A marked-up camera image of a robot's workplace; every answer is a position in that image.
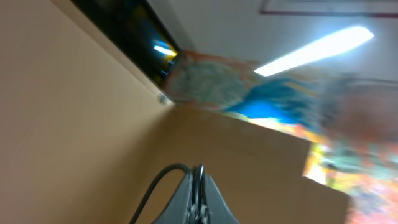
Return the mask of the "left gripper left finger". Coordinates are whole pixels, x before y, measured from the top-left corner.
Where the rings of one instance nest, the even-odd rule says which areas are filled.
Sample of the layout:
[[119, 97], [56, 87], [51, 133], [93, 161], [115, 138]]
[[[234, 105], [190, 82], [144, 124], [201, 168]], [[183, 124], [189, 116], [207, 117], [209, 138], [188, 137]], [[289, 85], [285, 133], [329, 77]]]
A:
[[152, 224], [186, 224], [192, 202], [192, 175], [186, 174]]

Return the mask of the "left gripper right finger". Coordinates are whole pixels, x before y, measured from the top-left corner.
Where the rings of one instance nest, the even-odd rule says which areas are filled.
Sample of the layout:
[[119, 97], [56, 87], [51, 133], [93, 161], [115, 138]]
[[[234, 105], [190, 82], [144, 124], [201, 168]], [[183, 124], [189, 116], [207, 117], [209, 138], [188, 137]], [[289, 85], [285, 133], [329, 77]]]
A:
[[210, 175], [205, 176], [204, 196], [211, 224], [239, 224]]

